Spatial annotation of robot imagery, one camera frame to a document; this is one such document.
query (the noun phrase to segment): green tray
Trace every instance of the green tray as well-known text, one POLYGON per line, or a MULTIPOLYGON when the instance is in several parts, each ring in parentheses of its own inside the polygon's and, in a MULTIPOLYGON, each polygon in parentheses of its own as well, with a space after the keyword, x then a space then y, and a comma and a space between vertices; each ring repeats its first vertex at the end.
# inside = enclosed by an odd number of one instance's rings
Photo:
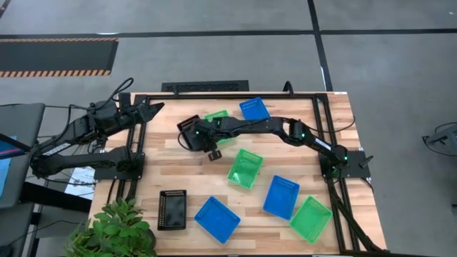
MULTIPOLYGON (((208 114, 205 116, 205 119, 208 121, 208 122, 211 122, 213 120, 213 118, 218 118, 218 117, 227 117, 229 115, 229 113, 226 111, 226 110, 223 110, 223 111, 218 111, 218 112, 215 112, 214 114, 208 114)), ((219 140, 219 142, 217 142, 217 144, 223 144, 223 143, 227 143, 231 141, 231 138, 229 139, 222 139, 222 140, 219 140)))
POLYGON ((228 173, 228 179, 240 186, 251 189, 256 181, 258 171, 262 167, 262 163, 262 157, 241 149, 228 173))
POLYGON ((332 212, 322 203, 319 203, 313 196, 308 196, 295 213, 290 226, 309 243, 314 244, 327 226, 331 216, 332 212))

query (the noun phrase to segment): wooden table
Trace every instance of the wooden table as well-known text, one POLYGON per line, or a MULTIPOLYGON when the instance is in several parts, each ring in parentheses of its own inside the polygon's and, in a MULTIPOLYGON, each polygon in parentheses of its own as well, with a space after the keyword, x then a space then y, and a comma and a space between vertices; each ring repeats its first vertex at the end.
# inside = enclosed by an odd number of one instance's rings
MULTIPOLYGON (((335 129, 349 125, 353 120, 353 114, 348 95, 328 93, 328 100, 335 129)), ((151 224, 157 237, 157 253, 164 255, 338 253, 333 220, 328 223, 316 244, 311 245, 288 226, 288 221, 262 209, 274 175, 280 175, 300 184, 296 209, 307 196, 316 197, 330 208, 328 189, 321 177, 321 168, 315 151, 305 146, 289 146, 274 135, 241 135, 231 143, 220 147, 222 159, 210 162, 206 153, 189 152, 178 145, 177 123, 195 114, 203 118, 206 114, 220 110, 227 110, 230 116, 242 119, 239 108, 239 103, 242 101, 240 99, 163 100, 165 106, 148 123, 144 144, 146 165, 143 178, 138 183, 136 199, 137 204, 145 209, 144 218, 151 224), (240 148, 257 153, 264 158, 260 174, 251 190, 227 181, 227 174, 240 148), (187 190, 187 228, 183 231, 157 231, 159 192, 172 189, 187 190), (209 196, 215 196, 241 218, 240 224, 225 244, 219 243, 194 220, 196 212, 209 196)), ((305 124, 316 127, 311 100, 265 99, 264 103, 271 116, 301 119, 305 124)), ((323 108, 320 110, 324 128, 326 128, 323 108)), ((127 131, 122 131, 112 136, 107 143, 107 149, 125 146, 126 135, 127 131)), ((355 125, 336 133, 336 136, 338 143, 349 150, 360 147, 355 125)), ((355 219, 375 244, 385 248, 371 189, 357 178, 347 179, 346 183, 355 219)), ((96 185, 91 216, 101 211, 110 185, 111 181, 102 181, 96 185)), ((115 197, 117 185, 114 189, 111 199, 115 197)), ((344 218, 341 218, 346 247, 350 248, 351 240, 347 224, 344 218)))

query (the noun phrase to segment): black and orange striped mat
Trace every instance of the black and orange striped mat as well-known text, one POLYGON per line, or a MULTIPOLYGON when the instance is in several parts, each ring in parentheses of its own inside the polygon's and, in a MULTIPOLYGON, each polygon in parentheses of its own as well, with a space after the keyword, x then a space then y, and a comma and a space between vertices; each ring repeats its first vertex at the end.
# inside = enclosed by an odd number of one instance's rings
POLYGON ((106 76, 119 39, 2 39, 0 77, 106 76))

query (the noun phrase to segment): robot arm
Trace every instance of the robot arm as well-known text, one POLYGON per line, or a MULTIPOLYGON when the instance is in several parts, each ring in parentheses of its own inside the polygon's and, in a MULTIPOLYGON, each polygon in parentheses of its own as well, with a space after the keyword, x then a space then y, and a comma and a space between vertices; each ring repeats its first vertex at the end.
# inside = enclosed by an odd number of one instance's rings
POLYGON ((314 136, 309 127, 296 119, 271 117, 267 119, 240 121, 234 117, 213 118, 211 122, 193 116, 178 124, 180 135, 183 136, 191 151, 211 153, 211 161, 221 158, 216 143, 221 139, 237 137, 245 133, 272 133, 284 143, 292 146, 307 146, 326 156, 332 166, 346 165, 347 149, 343 146, 332 146, 323 139, 314 136), (288 124, 288 133, 284 131, 288 124))
POLYGON ((107 139, 124 129, 150 121, 164 103, 146 105, 139 103, 118 109, 114 101, 91 104, 86 115, 71 122, 58 136, 32 148, 30 166, 38 177, 54 175, 65 168, 91 166, 92 168, 113 167, 128 171, 135 165, 141 153, 133 153, 127 147, 118 147, 108 153, 62 156, 60 151, 73 146, 88 144, 96 139, 107 139))

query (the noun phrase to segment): gray floor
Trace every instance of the gray floor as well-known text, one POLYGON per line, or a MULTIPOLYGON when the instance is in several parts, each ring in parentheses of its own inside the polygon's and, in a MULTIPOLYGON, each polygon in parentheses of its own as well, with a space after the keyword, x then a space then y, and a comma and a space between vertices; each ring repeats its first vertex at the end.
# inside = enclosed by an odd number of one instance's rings
MULTIPOLYGON (((315 2, 321 29, 457 28, 454 0, 315 2)), ((305 0, 12 0, 0 19, 0 34, 310 28, 305 0)), ((349 93, 361 143, 375 156, 370 168, 388 248, 457 256, 457 160, 421 141, 456 120, 457 34, 323 36, 323 43, 333 87, 349 93)), ((122 39, 110 76, 0 79, 0 104, 87 105, 129 76, 132 91, 224 79, 248 79, 255 91, 278 91, 285 80, 298 91, 324 90, 313 36, 122 39)), ((65 117, 47 110, 40 133, 60 132, 65 117)), ((46 223, 70 215, 45 211, 46 223)), ((58 237, 43 240, 39 256, 56 256, 49 249, 69 229, 43 231, 58 237)))

